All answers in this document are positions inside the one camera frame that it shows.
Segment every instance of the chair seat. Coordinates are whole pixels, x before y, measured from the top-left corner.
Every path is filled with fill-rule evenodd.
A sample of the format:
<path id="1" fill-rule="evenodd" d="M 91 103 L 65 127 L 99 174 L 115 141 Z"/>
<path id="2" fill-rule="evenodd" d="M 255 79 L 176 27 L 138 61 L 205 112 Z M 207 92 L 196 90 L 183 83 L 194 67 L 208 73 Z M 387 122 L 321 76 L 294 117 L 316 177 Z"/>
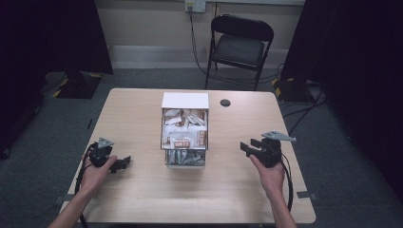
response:
<path id="1" fill-rule="evenodd" d="M 262 41 L 224 34 L 217 43 L 212 59 L 233 66 L 258 68 L 263 51 Z"/>

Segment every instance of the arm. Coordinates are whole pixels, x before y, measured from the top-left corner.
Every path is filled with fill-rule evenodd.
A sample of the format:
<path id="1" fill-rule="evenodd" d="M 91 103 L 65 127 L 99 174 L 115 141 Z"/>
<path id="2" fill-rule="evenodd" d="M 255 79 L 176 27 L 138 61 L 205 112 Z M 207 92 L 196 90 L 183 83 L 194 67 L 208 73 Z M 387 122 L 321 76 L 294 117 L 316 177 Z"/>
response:
<path id="1" fill-rule="evenodd" d="M 278 163 L 272 168 L 266 168 L 255 156 L 251 155 L 250 160 L 258 169 L 261 186 L 272 205 L 276 226 L 278 228 L 297 227 L 282 194 L 282 184 L 284 182 L 284 168 L 282 165 Z"/>
<path id="2" fill-rule="evenodd" d="M 116 156 L 110 157 L 104 166 L 97 168 L 91 165 L 84 172 L 81 182 L 81 189 L 68 203 L 65 209 L 59 216 L 50 224 L 51 227 L 74 227 L 78 218 L 83 214 L 86 205 L 96 195 L 97 190 L 104 183 L 109 167 L 116 161 Z M 86 166 L 90 165 L 91 161 L 86 160 Z"/>

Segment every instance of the chair backrest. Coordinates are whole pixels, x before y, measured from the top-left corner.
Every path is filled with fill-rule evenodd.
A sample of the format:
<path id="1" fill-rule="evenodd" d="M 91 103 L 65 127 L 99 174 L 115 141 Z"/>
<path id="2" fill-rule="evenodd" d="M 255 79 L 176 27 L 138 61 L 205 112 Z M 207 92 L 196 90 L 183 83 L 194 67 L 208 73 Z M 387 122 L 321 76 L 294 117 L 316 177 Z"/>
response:
<path id="1" fill-rule="evenodd" d="M 211 22 L 211 29 L 220 33 L 241 36 L 265 42 L 271 42 L 275 33 L 267 23 L 260 20 L 253 20 L 238 17 L 230 14 L 223 14 L 215 17 Z"/>

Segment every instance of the gray carpet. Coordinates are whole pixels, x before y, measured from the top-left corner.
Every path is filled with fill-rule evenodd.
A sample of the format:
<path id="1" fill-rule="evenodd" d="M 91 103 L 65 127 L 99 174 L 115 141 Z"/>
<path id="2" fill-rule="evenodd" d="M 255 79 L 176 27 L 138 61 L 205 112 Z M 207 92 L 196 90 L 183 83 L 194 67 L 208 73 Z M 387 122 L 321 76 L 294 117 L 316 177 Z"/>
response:
<path id="1" fill-rule="evenodd" d="M 233 68 L 219 72 L 253 78 Z M 276 69 L 265 69 L 262 77 L 276 73 Z M 55 85 L 62 76 L 49 74 L 45 88 Z M 251 90 L 252 86 L 238 85 L 239 81 L 235 84 L 211 80 L 209 89 Z M 114 76 L 104 77 L 91 100 L 52 98 L 57 86 L 45 92 L 39 113 L 10 148 L 10 158 L 0 161 L 0 227 L 46 227 L 57 216 L 61 204 L 54 199 L 67 192 L 110 89 L 203 86 L 204 76 L 196 68 L 116 69 Z M 319 87 L 310 88 L 316 96 Z M 265 83 L 258 90 L 273 88 Z M 283 115 L 308 106 L 279 105 Z M 302 114 L 284 119 L 289 130 Z M 297 137 L 294 148 L 307 188 L 317 196 L 313 200 L 317 220 L 299 227 L 403 227 L 403 206 L 371 161 L 348 140 L 342 121 L 332 108 L 327 104 L 313 108 L 292 135 Z"/>

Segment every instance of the cardboard box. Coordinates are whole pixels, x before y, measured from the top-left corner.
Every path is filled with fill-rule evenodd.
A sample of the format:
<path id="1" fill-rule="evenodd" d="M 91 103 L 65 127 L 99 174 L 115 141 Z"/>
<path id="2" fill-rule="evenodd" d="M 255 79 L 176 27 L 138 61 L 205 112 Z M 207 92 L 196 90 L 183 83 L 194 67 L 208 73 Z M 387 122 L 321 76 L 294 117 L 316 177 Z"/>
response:
<path id="1" fill-rule="evenodd" d="M 204 166 L 208 109 L 208 93 L 164 93 L 161 149 L 166 165 Z"/>

